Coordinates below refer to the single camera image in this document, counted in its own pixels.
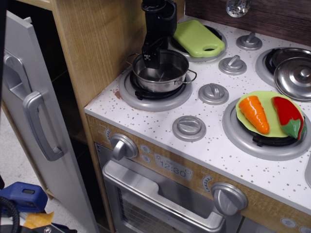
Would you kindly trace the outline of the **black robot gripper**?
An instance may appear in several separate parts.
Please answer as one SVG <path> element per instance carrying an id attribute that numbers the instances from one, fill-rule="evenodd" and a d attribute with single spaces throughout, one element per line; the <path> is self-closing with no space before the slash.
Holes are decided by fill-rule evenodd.
<path id="1" fill-rule="evenodd" d="M 177 29 L 177 4 L 172 0 L 144 0 L 146 36 L 142 56 L 146 68 L 160 68 L 160 49 L 167 49 Z"/>

